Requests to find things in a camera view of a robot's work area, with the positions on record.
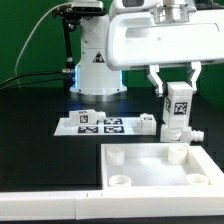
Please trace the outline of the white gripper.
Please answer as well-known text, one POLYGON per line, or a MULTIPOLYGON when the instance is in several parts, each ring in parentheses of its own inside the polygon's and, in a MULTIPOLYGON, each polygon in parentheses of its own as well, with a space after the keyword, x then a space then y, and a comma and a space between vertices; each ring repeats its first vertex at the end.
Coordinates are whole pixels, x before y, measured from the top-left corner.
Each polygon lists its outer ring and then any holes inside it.
POLYGON ((189 64, 188 83, 197 92, 201 63, 224 61, 224 10, 192 13, 186 23, 157 24, 148 12, 120 14, 110 23, 106 62, 112 70, 148 67, 148 79, 163 96, 159 66, 189 64))

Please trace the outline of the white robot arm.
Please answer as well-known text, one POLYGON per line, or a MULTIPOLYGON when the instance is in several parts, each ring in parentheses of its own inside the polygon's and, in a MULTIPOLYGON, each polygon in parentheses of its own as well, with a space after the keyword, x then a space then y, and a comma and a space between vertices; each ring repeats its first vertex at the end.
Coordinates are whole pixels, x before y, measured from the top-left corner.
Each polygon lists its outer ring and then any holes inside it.
POLYGON ((124 91, 123 70, 147 69, 158 95, 161 68, 187 66, 196 87, 203 64, 224 62, 224 6, 196 0, 73 0, 81 18, 76 90, 85 95, 124 91))

